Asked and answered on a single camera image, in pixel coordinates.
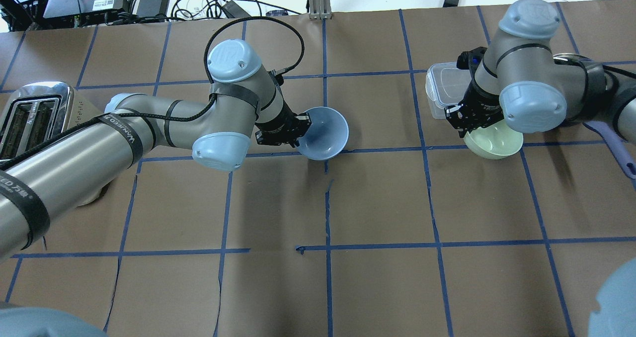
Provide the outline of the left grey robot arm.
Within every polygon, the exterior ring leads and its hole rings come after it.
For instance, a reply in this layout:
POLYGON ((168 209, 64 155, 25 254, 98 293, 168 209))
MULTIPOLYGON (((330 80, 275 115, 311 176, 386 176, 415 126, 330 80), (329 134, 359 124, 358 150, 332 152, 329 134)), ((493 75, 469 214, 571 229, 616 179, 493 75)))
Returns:
POLYGON ((159 145, 191 149, 205 167, 241 167, 257 142, 291 144, 308 115, 289 109, 280 83, 286 69, 268 71, 244 40, 207 47, 207 104, 145 94, 114 96, 102 115, 68 129, 1 166, 1 259, 30 247, 52 222, 133 167, 159 145))

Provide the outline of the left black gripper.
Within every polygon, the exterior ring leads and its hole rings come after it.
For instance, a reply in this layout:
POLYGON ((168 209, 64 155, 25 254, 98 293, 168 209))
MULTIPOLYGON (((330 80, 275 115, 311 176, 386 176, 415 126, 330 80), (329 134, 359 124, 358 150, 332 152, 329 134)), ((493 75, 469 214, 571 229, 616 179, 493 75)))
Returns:
POLYGON ((295 114, 283 103, 281 108, 273 108, 269 104, 262 113, 275 113, 275 117, 264 123, 256 123, 258 131, 255 133, 259 145, 289 144, 293 148, 300 146, 299 139, 311 127, 312 121, 308 114, 295 114))

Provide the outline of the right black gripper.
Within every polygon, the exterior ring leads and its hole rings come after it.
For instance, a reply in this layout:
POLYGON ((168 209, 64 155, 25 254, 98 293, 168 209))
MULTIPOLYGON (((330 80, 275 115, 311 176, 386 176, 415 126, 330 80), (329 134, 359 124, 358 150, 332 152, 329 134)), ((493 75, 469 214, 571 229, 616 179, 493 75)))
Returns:
POLYGON ((478 128, 488 128, 502 120, 499 96, 469 86, 459 103, 445 108, 445 117, 463 139, 478 128))

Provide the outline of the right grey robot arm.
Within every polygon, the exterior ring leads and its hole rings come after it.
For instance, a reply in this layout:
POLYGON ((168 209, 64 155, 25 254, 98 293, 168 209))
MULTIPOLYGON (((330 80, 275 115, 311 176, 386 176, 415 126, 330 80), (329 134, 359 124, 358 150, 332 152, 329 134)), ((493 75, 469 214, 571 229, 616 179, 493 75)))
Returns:
POLYGON ((588 336, 601 310, 607 335, 598 291, 635 257, 635 75, 575 46, 554 54, 558 33, 566 23, 552 2, 507 7, 488 43, 459 55, 471 81, 445 119, 470 142, 499 123, 538 139, 512 156, 523 164, 565 334, 588 336))

